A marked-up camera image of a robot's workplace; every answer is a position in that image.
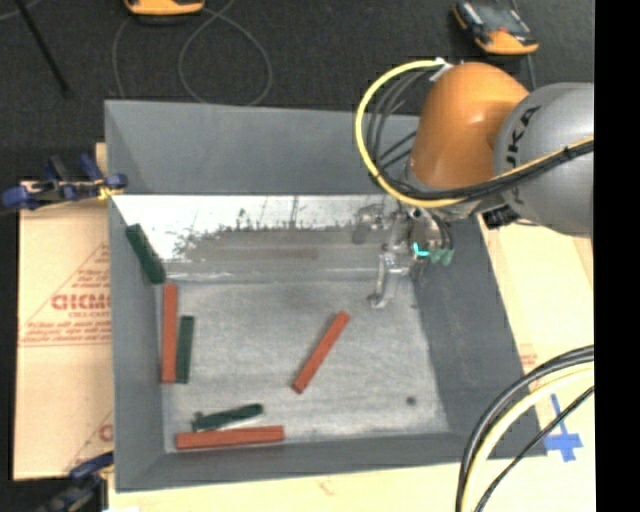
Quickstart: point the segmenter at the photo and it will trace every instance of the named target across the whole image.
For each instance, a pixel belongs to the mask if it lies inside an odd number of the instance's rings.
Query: black floor
[[[104,136],[105,98],[195,101],[182,85],[185,43],[210,14],[176,26],[145,26],[121,0],[24,0],[73,96],[62,96],[13,0],[0,0],[0,191],[41,176],[48,156],[74,165]],[[451,0],[237,0],[225,15],[268,54],[266,106],[353,111],[382,72],[409,60],[478,59],[451,16]],[[209,8],[225,5],[209,0]],[[541,42],[533,57],[537,87],[594,80],[595,1],[520,0],[520,13]],[[113,43],[117,34],[114,76]],[[268,82],[259,50],[234,26],[216,20],[185,50],[183,74],[205,101],[245,104]],[[526,61],[510,66],[532,88]],[[415,95],[403,108],[417,113]],[[0,217],[0,511],[31,510],[64,482],[10,482],[16,339],[16,218]]]

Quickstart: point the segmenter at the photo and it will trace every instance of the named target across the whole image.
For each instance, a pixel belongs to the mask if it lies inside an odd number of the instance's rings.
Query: blue clamp
[[[56,494],[35,512],[76,512],[94,499],[103,488],[104,480],[98,474],[113,464],[113,452],[107,452],[73,468],[69,476],[73,484]]]
[[[80,155],[80,167],[88,179],[73,181],[60,157],[52,156],[45,165],[44,180],[5,190],[0,196],[2,205],[7,209],[35,210],[54,203],[97,197],[102,190],[122,190],[129,184],[124,174],[105,177],[88,153]]]

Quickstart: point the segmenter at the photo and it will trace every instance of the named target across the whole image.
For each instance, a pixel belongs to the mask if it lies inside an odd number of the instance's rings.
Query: red wooden stick
[[[309,382],[311,382],[311,379],[318,371],[318,368],[320,368],[320,365],[324,361],[325,357],[327,357],[329,350],[331,350],[331,347],[333,347],[333,344],[336,342],[338,336],[340,336],[340,333],[345,328],[350,319],[351,316],[344,311],[340,311],[336,315],[331,326],[324,334],[324,336],[320,340],[320,343],[318,343],[315,350],[311,354],[311,357],[309,357],[304,367],[298,374],[298,377],[294,381],[292,385],[294,391],[296,391],[297,393],[302,393],[309,385]]]
[[[208,430],[205,432],[180,432],[176,434],[176,448],[218,448],[246,444],[274,443],[284,439],[284,427],[233,428],[229,430]]]
[[[176,381],[176,359],[178,352],[178,287],[164,285],[164,308],[162,328],[162,365],[160,381],[172,384]]]

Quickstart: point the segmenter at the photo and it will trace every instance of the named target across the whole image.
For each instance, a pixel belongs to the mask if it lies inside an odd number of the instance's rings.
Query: green light
[[[420,249],[418,242],[413,242],[413,253],[420,258],[426,258],[429,256],[429,251]]]

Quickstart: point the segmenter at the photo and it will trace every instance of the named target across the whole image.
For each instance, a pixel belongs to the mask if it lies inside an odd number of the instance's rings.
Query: blue tape mark
[[[560,409],[560,402],[558,401],[558,397],[555,393],[551,395],[551,402],[556,416],[559,416],[562,411]],[[558,427],[560,428],[560,434],[548,434],[544,438],[545,448],[549,451],[559,450],[560,455],[562,455],[563,462],[576,460],[576,455],[573,450],[583,447],[580,436],[578,434],[569,433],[564,421],[561,421]]]

